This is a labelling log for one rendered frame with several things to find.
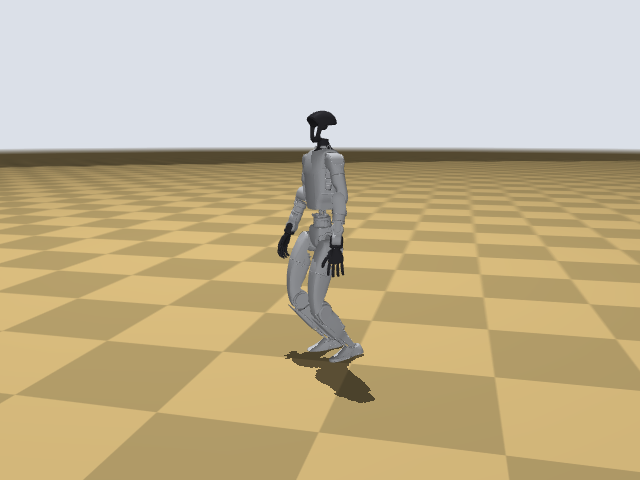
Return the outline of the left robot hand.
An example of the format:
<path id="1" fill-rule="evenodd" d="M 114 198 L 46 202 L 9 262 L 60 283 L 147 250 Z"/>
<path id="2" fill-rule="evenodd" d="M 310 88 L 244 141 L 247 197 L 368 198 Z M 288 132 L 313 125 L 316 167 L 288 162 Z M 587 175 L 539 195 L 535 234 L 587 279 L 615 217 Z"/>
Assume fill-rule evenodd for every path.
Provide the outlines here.
<path id="1" fill-rule="evenodd" d="M 341 238 L 341 245 L 332 245 L 332 235 L 330 237 L 330 248 L 332 248 L 330 251 L 328 251 L 328 255 L 325 257 L 325 259 L 322 262 L 322 268 L 324 268 L 325 263 L 328 260 L 328 267 L 327 267 L 327 276 L 329 276 L 330 273 L 330 267 L 332 264 L 332 277 L 334 276 L 334 271 L 335 271 L 335 264 L 336 264 L 336 274 L 337 277 L 339 277 L 339 263 L 341 263 L 341 273 L 342 275 L 344 275 L 344 266 L 343 266 L 343 254 L 341 252 L 340 249 L 343 248 L 343 236 Z"/>

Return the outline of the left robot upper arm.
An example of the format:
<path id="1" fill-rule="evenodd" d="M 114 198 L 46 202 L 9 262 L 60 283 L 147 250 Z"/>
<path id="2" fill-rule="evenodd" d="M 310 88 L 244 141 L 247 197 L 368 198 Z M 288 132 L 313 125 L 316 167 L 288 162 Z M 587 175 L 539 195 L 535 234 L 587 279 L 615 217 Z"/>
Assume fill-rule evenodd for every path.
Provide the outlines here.
<path id="1" fill-rule="evenodd" d="M 345 202 L 348 201 L 348 192 L 344 172 L 345 160 L 342 154 L 329 152 L 325 154 L 325 166 L 330 171 L 332 185 L 336 188 L 335 193 L 342 193 Z M 335 194 L 334 193 L 334 194 Z M 333 195 L 334 195 L 333 194 Z M 333 196 L 332 195 L 332 196 Z M 332 201 L 332 197 L 331 197 Z"/>

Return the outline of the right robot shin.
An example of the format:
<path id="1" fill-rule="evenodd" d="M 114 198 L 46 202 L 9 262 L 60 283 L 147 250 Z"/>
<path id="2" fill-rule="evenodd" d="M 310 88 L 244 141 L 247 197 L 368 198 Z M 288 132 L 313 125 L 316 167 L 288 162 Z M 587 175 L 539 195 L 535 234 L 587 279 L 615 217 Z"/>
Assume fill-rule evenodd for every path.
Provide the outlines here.
<path id="1" fill-rule="evenodd" d="M 288 305 L 289 305 L 289 304 L 288 304 Z M 290 306 L 290 305 L 289 305 L 289 306 Z M 291 306 L 290 306 L 290 307 L 291 307 Z M 292 308 L 292 307 L 291 307 L 291 308 Z M 323 331 L 323 330 L 322 330 L 322 329 L 321 329 L 321 328 L 320 328 L 320 327 L 319 327 L 319 326 L 318 326 L 318 325 L 317 325 L 317 324 L 312 320 L 312 319 L 314 319 L 314 320 L 317 320 L 317 319 L 315 319 L 315 318 L 312 316 L 311 311 L 310 311 L 310 305 L 309 305 L 309 304 L 308 304 L 307 306 L 305 306 L 304 308 L 302 308 L 302 309 L 298 309 L 298 308 L 296 308 L 296 307 L 295 307 L 294 309 L 292 308 L 292 310 L 293 310 L 293 311 L 294 311 L 294 312 L 295 312 L 295 313 L 296 313 L 296 314 L 297 314 L 297 315 L 298 315 L 298 316 L 299 316 L 299 317 L 300 317 L 300 318 L 301 318 L 301 319 L 302 319 L 302 320 L 303 320 L 303 321 L 304 321 L 304 322 L 305 322 L 309 327 L 311 327 L 312 329 L 314 329 L 314 328 L 315 328 L 316 330 L 315 330 L 315 329 L 314 329 L 314 330 L 315 330 L 316 332 L 318 332 L 322 337 L 324 337 L 325 339 L 327 339 L 327 341 L 328 341 L 328 342 L 329 342 L 329 341 L 331 342 L 331 340 L 332 340 L 332 341 L 334 340 L 334 339 L 331 339 L 331 337 L 330 337 L 326 332 L 324 332 L 324 331 Z M 311 319 L 311 318 L 312 318 L 312 319 Z M 319 321 L 318 321 L 318 322 L 319 322 Z M 329 340 L 328 338 L 326 338 L 324 335 L 326 335 L 328 338 L 330 338 L 330 340 Z"/>

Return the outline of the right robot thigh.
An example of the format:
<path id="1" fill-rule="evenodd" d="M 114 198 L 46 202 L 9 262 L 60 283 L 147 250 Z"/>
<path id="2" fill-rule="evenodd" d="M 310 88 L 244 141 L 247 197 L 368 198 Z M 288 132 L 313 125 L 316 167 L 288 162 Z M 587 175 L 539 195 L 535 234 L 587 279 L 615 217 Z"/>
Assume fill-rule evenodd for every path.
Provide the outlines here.
<path id="1" fill-rule="evenodd" d="M 309 304 L 308 293 L 301 289 L 311 263 L 307 250 L 315 252 L 316 247 L 310 241 L 309 231 L 303 231 L 295 242 L 287 268 L 288 297 L 290 303 L 298 309 Z"/>

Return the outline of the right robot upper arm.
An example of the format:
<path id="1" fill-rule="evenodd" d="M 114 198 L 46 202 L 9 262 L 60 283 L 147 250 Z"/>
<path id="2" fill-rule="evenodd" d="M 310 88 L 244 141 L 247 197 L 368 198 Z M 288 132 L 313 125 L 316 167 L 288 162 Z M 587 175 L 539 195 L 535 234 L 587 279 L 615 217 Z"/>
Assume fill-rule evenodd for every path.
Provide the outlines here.
<path id="1" fill-rule="evenodd" d="M 297 190 L 297 193 L 296 193 L 297 198 L 299 198 L 299 199 L 301 199 L 301 200 L 303 200 L 303 201 L 305 201 L 305 202 L 306 202 L 306 194 L 305 194 L 305 179 L 304 179 L 304 162 L 305 162 L 305 157 L 306 157 L 306 155 L 307 155 L 307 154 L 304 154 L 304 155 L 303 155 L 303 157 L 302 157 L 302 166 L 303 166 L 303 169 L 302 169 L 302 178 L 301 178 L 301 180 L 302 180 L 302 187 L 300 187 L 300 188 Z"/>

